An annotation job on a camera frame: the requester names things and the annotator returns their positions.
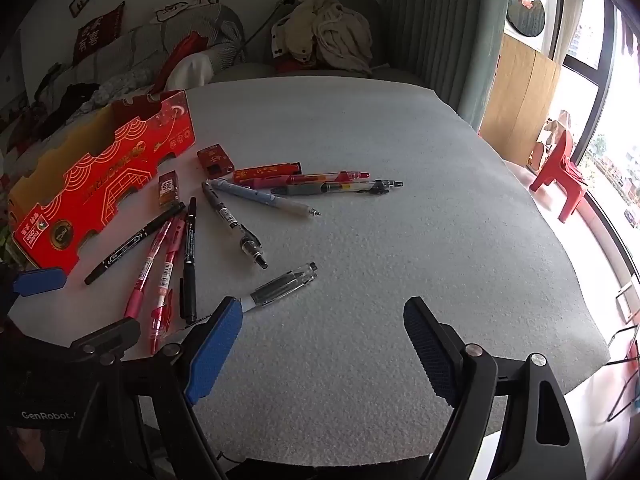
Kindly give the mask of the pink red gel pen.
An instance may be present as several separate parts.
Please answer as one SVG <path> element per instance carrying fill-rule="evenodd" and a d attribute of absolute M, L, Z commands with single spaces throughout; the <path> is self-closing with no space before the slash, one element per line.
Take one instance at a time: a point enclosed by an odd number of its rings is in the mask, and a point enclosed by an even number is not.
<path fill-rule="evenodd" d="M 167 220 L 155 234 L 152 245 L 148 253 L 146 254 L 144 265 L 142 266 L 136 284 L 134 284 L 134 289 L 132 290 L 126 304 L 126 308 L 124 311 L 125 318 L 137 318 L 139 316 L 143 302 L 145 285 L 148 282 L 152 265 L 158 253 L 160 252 L 160 248 L 162 247 L 163 242 L 168 237 L 168 234 L 175 220 L 176 218 L 170 218 L 169 220 Z"/>

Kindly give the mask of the black marker pen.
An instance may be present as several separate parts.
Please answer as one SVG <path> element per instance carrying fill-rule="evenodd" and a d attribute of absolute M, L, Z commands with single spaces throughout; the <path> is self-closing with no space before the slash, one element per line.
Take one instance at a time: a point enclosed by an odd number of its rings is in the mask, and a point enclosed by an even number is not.
<path fill-rule="evenodd" d="M 183 269 L 180 278 L 180 316 L 186 324 L 191 325 L 196 320 L 196 292 L 195 292 L 195 226 L 198 201 L 195 196 L 190 198 L 186 208 L 186 232 L 183 241 Z"/>
<path fill-rule="evenodd" d="M 122 244 L 114 249 L 107 257 L 105 257 L 100 263 L 96 265 L 96 267 L 85 277 L 84 283 L 86 285 L 92 284 L 111 266 L 114 266 L 116 262 L 119 262 L 119 260 L 124 255 L 126 255 L 127 252 L 130 252 L 130 250 L 136 247 L 137 244 L 140 244 L 142 240 L 158 231 L 167 221 L 174 218 L 177 214 L 180 214 L 180 212 L 183 211 L 184 208 L 186 208 L 186 205 L 183 202 L 179 202 L 178 204 L 175 204 L 174 206 L 171 206 L 169 209 L 162 212 L 159 216 L 151 220 L 139 231 L 132 234 Z"/>

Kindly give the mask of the clear black gel pen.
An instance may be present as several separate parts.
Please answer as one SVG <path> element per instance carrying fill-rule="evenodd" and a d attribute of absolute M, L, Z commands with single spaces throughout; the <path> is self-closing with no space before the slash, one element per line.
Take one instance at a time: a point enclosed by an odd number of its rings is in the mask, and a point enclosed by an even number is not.
<path fill-rule="evenodd" d="M 242 311 L 244 313 L 250 312 L 291 295 L 296 290 L 311 283 L 317 277 L 317 272 L 318 266 L 314 262 L 308 262 L 303 266 L 285 272 L 285 274 L 263 284 L 258 289 L 255 289 L 254 292 L 242 298 Z"/>

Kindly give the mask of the dark grey gel pen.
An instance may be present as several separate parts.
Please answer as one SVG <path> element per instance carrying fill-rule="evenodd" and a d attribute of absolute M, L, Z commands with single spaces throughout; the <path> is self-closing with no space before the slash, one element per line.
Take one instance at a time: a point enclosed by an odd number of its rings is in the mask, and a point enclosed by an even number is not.
<path fill-rule="evenodd" d="M 226 204 L 219 198 L 213 187 L 207 182 L 202 183 L 202 191 L 209 205 L 216 212 L 218 218 L 228 229 L 241 252 L 262 269 L 268 268 L 268 263 L 262 250 L 262 243 L 258 237 L 242 222 L 239 222 Z"/>

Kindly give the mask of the mahjong pattern lighter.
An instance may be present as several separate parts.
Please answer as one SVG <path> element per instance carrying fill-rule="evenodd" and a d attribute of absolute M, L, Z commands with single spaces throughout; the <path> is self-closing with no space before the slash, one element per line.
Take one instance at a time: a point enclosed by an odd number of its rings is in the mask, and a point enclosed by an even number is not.
<path fill-rule="evenodd" d="M 158 206 L 165 207 L 178 203 L 179 201 L 179 182 L 178 174 L 175 170 L 161 174 L 158 178 Z"/>

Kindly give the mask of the light blue pen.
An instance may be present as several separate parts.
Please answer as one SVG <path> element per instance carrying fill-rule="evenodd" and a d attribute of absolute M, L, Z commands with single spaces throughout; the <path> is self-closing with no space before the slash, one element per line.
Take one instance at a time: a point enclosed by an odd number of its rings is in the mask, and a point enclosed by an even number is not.
<path fill-rule="evenodd" d="M 253 190 L 252 188 L 234 184 L 228 180 L 208 179 L 205 181 L 205 184 L 215 191 L 228 193 L 239 198 L 244 198 L 244 200 L 250 200 L 251 202 L 280 209 L 288 212 L 289 214 L 296 214 L 296 216 L 320 216 L 320 212 L 317 209 L 306 204 L 290 200 L 289 198 L 280 197 L 269 192 Z"/>

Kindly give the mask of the red lighter gold characters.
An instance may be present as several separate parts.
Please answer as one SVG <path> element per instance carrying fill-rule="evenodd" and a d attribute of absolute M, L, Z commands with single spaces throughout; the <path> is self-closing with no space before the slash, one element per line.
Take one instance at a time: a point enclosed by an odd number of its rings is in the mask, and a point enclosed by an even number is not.
<path fill-rule="evenodd" d="M 222 178 L 234 171 L 232 160 L 220 144 L 202 148 L 196 156 L 209 179 Z"/>

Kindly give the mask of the slim red lighter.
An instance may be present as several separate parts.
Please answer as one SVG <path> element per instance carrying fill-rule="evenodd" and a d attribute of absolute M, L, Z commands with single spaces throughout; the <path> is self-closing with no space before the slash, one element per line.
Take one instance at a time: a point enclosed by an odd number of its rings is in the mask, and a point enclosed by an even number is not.
<path fill-rule="evenodd" d="M 235 169 L 232 181 L 234 183 L 242 183 L 253 179 L 288 177 L 301 173 L 302 165 L 300 162 L 280 162 L 280 164 Z"/>

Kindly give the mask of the red patterned gel pen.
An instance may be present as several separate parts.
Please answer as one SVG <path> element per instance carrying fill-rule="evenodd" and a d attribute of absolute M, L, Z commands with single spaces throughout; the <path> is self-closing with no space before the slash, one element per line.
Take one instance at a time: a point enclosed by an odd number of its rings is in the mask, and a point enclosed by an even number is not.
<path fill-rule="evenodd" d="M 289 176 L 262 177 L 250 179 L 247 183 L 254 190 L 266 190 L 267 188 L 280 188 L 285 185 L 304 184 L 314 182 L 352 182 L 370 178 L 368 172 L 363 171 L 337 171 L 328 174 L 290 174 Z"/>

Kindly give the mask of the red plastic chair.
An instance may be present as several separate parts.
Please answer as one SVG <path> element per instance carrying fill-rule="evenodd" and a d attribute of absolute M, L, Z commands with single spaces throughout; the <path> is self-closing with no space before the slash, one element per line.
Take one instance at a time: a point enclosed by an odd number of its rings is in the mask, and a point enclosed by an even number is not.
<path fill-rule="evenodd" d="M 567 130 L 564 130 L 544 166 L 538 172 L 536 179 L 529 185 L 532 192 L 537 192 L 541 185 L 549 185 L 553 182 L 562 188 L 566 195 L 565 204 L 559 214 L 559 220 L 562 223 L 580 204 L 587 187 L 582 173 L 570 160 L 572 149 L 573 138 Z"/>

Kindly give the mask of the dark red embroidered cushion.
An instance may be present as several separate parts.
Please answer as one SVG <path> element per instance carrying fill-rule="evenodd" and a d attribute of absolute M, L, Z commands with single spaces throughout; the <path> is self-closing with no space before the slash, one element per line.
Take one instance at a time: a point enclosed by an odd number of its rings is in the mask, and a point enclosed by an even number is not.
<path fill-rule="evenodd" d="M 73 52 L 73 66 L 107 46 L 120 36 L 126 3 L 103 14 L 78 29 Z"/>

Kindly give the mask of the grey covered sofa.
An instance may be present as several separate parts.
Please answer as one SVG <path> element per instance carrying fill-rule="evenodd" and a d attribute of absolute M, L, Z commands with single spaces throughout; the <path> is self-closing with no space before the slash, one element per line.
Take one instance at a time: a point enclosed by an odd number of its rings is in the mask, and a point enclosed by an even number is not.
<path fill-rule="evenodd" d="M 214 54 L 220 72 L 242 60 L 239 17 L 217 3 L 190 6 L 163 21 L 138 26 L 87 53 L 76 64 L 52 65 L 34 94 L 34 102 L 1 131 L 1 155 L 21 155 L 82 113 L 89 113 L 149 87 L 181 40 L 195 32 Z"/>

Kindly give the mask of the bright red cushion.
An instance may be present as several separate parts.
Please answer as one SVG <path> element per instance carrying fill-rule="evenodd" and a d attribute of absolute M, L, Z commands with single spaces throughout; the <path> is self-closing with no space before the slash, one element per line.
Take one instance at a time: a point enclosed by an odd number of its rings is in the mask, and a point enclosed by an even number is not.
<path fill-rule="evenodd" d="M 166 86 L 168 77 L 175 69 L 178 63 L 187 56 L 201 52 L 207 47 L 207 38 L 201 36 L 198 32 L 190 32 L 188 36 L 185 36 L 171 51 L 167 61 L 157 74 L 154 80 L 154 84 L 150 90 L 151 94 L 160 93 Z"/>

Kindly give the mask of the beige clothes pile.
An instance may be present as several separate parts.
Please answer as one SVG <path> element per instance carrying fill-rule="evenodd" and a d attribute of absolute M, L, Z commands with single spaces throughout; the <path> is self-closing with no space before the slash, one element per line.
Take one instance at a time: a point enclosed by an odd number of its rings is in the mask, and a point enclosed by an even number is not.
<path fill-rule="evenodd" d="M 273 58 L 289 56 L 309 65 L 326 62 L 338 70 L 370 75 L 373 39 L 368 20 L 340 0 L 297 0 L 270 30 Z"/>

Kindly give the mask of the green curtain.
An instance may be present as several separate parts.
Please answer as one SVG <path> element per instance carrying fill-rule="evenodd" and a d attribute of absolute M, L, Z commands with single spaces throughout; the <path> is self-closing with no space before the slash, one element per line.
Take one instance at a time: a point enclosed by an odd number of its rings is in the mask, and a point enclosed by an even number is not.
<path fill-rule="evenodd" d="M 383 0 L 390 64 L 412 73 L 480 128 L 508 0 Z"/>

